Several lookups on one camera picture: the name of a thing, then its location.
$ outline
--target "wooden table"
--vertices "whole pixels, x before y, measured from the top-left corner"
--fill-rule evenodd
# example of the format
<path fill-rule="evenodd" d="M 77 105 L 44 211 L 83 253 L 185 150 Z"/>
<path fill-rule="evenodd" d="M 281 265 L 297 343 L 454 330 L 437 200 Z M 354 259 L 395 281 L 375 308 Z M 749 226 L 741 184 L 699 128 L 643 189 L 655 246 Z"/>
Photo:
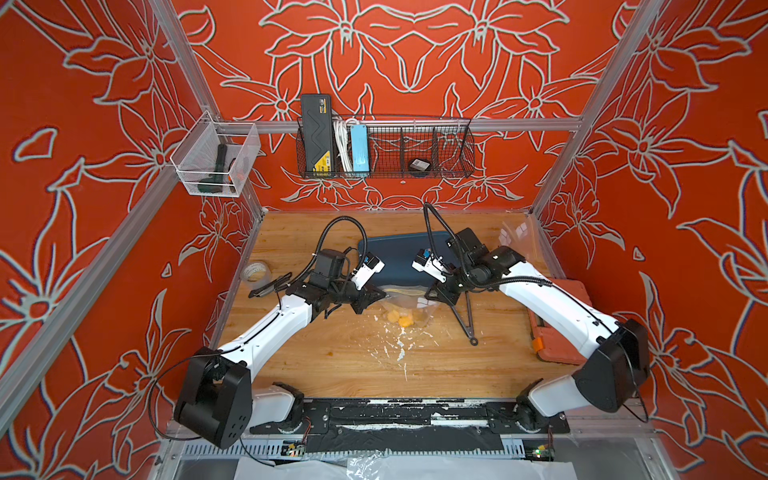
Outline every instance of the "wooden table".
<path fill-rule="evenodd" d="M 264 260 L 273 277 L 301 271 L 326 224 L 339 214 L 269 213 L 250 256 Z M 425 231 L 421 213 L 353 213 L 369 237 Z M 498 246 L 502 221 L 523 222 L 523 214 L 445 214 L 459 231 L 471 227 L 489 249 Z M 356 246 L 359 231 L 349 222 L 331 230 L 325 248 Z M 548 274 L 541 258 L 529 259 Z M 276 305 L 276 297 L 249 299 L 241 284 L 220 345 L 234 339 Z M 309 397 L 515 397 L 530 382 L 552 378 L 573 366 L 540 361 L 531 347 L 526 309 L 502 293 L 471 295 L 475 336 L 471 346 L 446 305 L 424 329 L 385 319 L 377 304 L 362 315 L 342 306 L 328 319 L 319 316 L 291 337 L 259 373 L 255 386 L 281 381 Z M 463 300 L 459 311 L 465 314 Z"/>

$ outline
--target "blue mat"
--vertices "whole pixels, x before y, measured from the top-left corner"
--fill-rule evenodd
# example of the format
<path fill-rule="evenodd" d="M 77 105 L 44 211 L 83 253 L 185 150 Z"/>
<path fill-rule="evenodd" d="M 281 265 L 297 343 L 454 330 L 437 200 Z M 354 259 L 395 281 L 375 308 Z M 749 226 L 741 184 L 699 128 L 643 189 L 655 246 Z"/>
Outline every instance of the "blue mat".
<path fill-rule="evenodd" d="M 451 237 L 449 233 L 437 231 L 432 232 L 432 235 L 435 238 L 437 254 L 443 257 L 443 262 L 458 265 L 458 258 L 445 245 Z M 362 249 L 362 240 L 358 242 L 357 248 Z M 384 262 L 382 271 L 371 278 L 373 285 L 431 286 L 435 278 L 428 273 L 417 272 L 411 266 L 414 257 L 422 248 L 429 248 L 426 232 L 369 238 L 368 251 Z"/>

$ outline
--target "white plastic sheet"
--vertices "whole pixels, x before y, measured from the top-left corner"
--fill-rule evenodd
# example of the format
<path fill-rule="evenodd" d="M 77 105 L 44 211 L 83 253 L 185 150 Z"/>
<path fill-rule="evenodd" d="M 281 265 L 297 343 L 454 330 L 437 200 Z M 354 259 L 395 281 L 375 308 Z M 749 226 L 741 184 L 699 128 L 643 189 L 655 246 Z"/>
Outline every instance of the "white plastic sheet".
<path fill-rule="evenodd" d="M 323 462 L 295 462 L 275 468 L 242 458 L 235 480 L 577 480 L 573 465 L 563 462 L 489 460 L 442 456 L 378 455 L 352 457 L 347 468 Z"/>

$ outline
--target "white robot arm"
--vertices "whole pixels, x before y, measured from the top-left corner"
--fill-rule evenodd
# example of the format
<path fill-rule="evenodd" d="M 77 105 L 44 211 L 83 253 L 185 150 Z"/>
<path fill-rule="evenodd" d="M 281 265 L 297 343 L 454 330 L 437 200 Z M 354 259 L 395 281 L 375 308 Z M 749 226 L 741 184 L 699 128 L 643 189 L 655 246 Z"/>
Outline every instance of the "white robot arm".
<path fill-rule="evenodd" d="M 325 235 L 339 219 L 352 221 L 363 235 L 363 252 L 353 275 L 342 274 L 348 261 L 346 253 L 321 250 Z M 291 283 L 283 283 L 290 278 L 288 274 L 251 292 L 250 296 L 255 296 L 269 288 L 285 290 L 278 306 L 217 351 L 204 347 L 190 358 L 174 419 L 222 449 L 232 446 L 245 429 L 255 425 L 278 422 L 279 429 L 297 427 L 303 414 L 301 392 L 282 383 L 252 391 L 251 383 L 294 333 L 323 312 L 327 318 L 335 309 L 329 308 L 332 305 L 348 303 L 360 314 L 383 299 L 384 292 L 369 282 L 383 267 L 381 260 L 367 253 L 367 236 L 357 220 L 332 220 L 320 237 L 312 261 Z"/>
<path fill-rule="evenodd" d="M 581 302 L 509 247 L 489 252 L 471 229 L 453 233 L 434 207 L 425 204 L 430 243 L 429 211 L 451 235 L 447 244 L 461 265 L 445 265 L 433 253 L 434 244 L 431 250 L 419 251 L 413 267 L 435 277 L 427 298 L 453 307 L 461 293 L 499 290 L 537 313 L 586 359 L 572 374 L 538 380 L 518 396 L 515 421 L 521 429 L 537 432 L 559 412 L 582 406 L 616 412 L 637 392 L 649 373 L 647 331 L 641 324 L 633 320 L 621 323 Z M 473 338 L 470 342 L 477 344 Z"/>

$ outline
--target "orange wallpaper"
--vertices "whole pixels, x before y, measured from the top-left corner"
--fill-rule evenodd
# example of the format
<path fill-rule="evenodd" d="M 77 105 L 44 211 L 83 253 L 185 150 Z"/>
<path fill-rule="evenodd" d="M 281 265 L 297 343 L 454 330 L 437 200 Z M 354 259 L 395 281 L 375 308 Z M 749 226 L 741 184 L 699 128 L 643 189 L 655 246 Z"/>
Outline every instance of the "orange wallpaper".
<path fill-rule="evenodd" d="M 683 478 L 768 475 L 768 5 L 668 2 L 543 224 L 595 305 L 645 322 Z"/>
<path fill-rule="evenodd" d="M 241 200 L 178 184 L 0 440 L 0 475 L 143 478 L 184 369 L 207 341 L 253 225 Z"/>
<path fill-rule="evenodd" d="M 577 117 L 636 5 L 384 3 L 174 1 L 224 117 L 285 121 L 300 116 L 301 93 L 318 91 L 342 114 Z M 524 208 L 565 138 L 484 135 L 472 177 L 402 184 L 301 180 L 295 140 L 273 134 L 252 181 L 269 186 L 260 199 L 281 210 L 420 208 L 426 198 L 445 208 Z"/>
<path fill-rule="evenodd" d="M 200 115 L 145 0 L 0 7 L 0 374 L 64 299 Z M 0 440 L 2 478 L 146 475 L 253 218 L 177 186 Z"/>

